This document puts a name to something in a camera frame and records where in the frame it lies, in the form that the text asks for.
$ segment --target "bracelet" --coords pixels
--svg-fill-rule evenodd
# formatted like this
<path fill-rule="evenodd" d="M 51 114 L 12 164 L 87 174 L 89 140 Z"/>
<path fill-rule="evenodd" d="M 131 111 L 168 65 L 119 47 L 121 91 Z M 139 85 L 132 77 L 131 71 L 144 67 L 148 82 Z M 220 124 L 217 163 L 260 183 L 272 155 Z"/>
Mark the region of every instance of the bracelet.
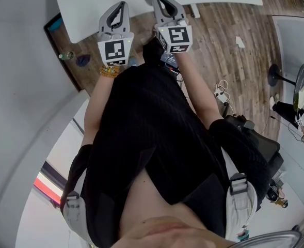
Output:
<path fill-rule="evenodd" d="M 110 78 L 116 78 L 120 72 L 120 66 L 108 67 L 106 68 L 104 65 L 99 69 L 100 75 Z"/>

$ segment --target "shoe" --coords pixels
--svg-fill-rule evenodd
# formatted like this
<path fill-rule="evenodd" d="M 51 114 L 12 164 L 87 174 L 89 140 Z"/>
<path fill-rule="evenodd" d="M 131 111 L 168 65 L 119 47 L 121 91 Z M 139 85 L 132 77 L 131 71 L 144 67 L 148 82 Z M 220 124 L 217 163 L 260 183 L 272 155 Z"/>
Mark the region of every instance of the shoe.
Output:
<path fill-rule="evenodd" d="M 276 95 L 275 95 L 275 103 L 277 104 L 279 101 L 280 101 L 280 99 L 279 99 L 279 94 L 276 94 Z"/>
<path fill-rule="evenodd" d="M 270 110 L 273 110 L 272 107 L 276 104 L 274 97 L 270 97 L 269 104 L 270 104 Z"/>

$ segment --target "person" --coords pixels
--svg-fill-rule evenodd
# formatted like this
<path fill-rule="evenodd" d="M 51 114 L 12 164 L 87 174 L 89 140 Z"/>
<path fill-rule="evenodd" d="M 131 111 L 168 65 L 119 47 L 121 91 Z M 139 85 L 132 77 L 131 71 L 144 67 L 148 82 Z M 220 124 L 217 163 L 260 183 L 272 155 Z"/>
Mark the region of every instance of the person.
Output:
<path fill-rule="evenodd" d="M 160 64 L 163 51 L 153 39 L 143 47 L 143 65 L 118 76 L 102 68 L 86 109 L 60 208 L 99 248 L 233 245 L 225 239 L 230 180 L 222 150 L 253 184 L 258 207 L 269 186 L 266 161 L 222 118 L 189 54 L 175 58 L 196 114 Z"/>
<path fill-rule="evenodd" d="M 288 200 L 285 199 L 285 194 L 282 190 L 282 187 L 277 185 L 276 182 L 271 179 L 270 188 L 266 193 L 266 198 L 282 208 L 288 207 Z"/>
<path fill-rule="evenodd" d="M 276 94 L 275 97 L 270 97 L 269 103 L 270 109 L 298 129 L 304 140 L 304 109 L 296 112 L 293 105 L 279 101 L 279 94 Z"/>

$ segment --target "cable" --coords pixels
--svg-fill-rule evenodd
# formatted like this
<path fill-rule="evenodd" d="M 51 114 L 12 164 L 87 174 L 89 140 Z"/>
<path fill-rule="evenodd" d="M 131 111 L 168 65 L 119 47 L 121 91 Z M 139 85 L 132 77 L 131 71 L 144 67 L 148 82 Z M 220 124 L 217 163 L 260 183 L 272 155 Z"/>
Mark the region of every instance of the cable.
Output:
<path fill-rule="evenodd" d="M 304 143 L 304 141 L 302 141 L 302 137 L 300 136 L 300 134 L 298 134 L 294 130 L 290 129 L 290 125 L 294 126 L 293 124 L 289 123 L 288 125 L 286 125 L 286 124 L 282 123 L 280 120 L 278 120 L 277 118 L 275 118 L 274 116 L 270 116 L 270 118 L 275 119 L 276 121 L 279 121 L 281 124 L 283 124 L 284 126 L 286 126 L 288 128 L 288 131 L 295 138 L 295 140 L 297 140 L 298 142 Z"/>
<path fill-rule="evenodd" d="M 69 248 L 69 241 L 70 241 L 70 230 L 68 230 L 69 232 L 69 237 L 68 237 L 68 248 Z"/>
<path fill-rule="evenodd" d="M 216 98 L 218 98 L 223 104 L 225 104 L 227 102 L 229 104 L 229 107 L 232 110 L 232 115 L 234 115 L 235 113 L 234 113 L 233 107 L 230 105 L 230 102 L 229 102 L 229 100 L 230 100 L 230 94 L 228 92 L 225 92 L 225 90 L 227 90 L 227 89 L 229 89 L 229 83 L 228 83 L 228 81 L 226 81 L 224 79 L 220 80 L 219 83 L 216 84 L 216 88 L 215 88 L 215 91 L 214 91 L 214 96 Z M 220 90 L 221 91 L 221 95 L 224 95 L 226 97 L 226 101 L 225 102 L 224 102 L 224 99 L 221 99 L 218 96 L 219 93 L 215 93 L 215 92 L 217 92 L 217 90 Z"/>
<path fill-rule="evenodd" d="M 230 108 L 232 109 L 232 114 L 234 115 L 234 111 L 233 111 L 233 108 L 231 107 L 230 103 L 229 103 L 229 106 L 230 106 Z"/>
<path fill-rule="evenodd" d="M 172 57 L 172 55 L 170 54 L 170 56 L 166 59 L 166 62 L 164 63 L 165 67 L 167 67 L 167 68 L 170 68 L 170 67 L 167 66 L 167 61 L 168 61 L 171 57 Z"/>
<path fill-rule="evenodd" d="M 181 90 L 183 91 L 182 89 L 182 86 L 183 86 L 183 82 L 184 82 L 184 79 L 183 77 L 180 79 L 180 80 L 177 80 L 176 81 L 179 83 L 179 87 L 181 88 Z"/>
<path fill-rule="evenodd" d="M 265 128 L 264 128 L 264 130 L 261 132 L 261 135 L 262 135 L 262 134 L 264 133 L 264 131 L 266 130 L 267 124 L 269 123 L 269 119 L 270 119 L 270 117 L 267 118 L 267 122 L 266 122 Z"/>

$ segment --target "paper scrap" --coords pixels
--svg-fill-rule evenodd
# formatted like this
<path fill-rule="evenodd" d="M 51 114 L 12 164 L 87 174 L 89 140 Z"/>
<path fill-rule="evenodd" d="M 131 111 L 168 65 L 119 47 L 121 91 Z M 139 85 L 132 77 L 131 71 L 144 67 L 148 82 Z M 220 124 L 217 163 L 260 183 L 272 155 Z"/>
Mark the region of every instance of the paper scrap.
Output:
<path fill-rule="evenodd" d="M 235 42 L 236 42 L 236 44 L 238 44 L 239 48 L 244 48 L 245 47 L 244 42 L 241 39 L 241 37 L 236 36 L 235 37 Z"/>

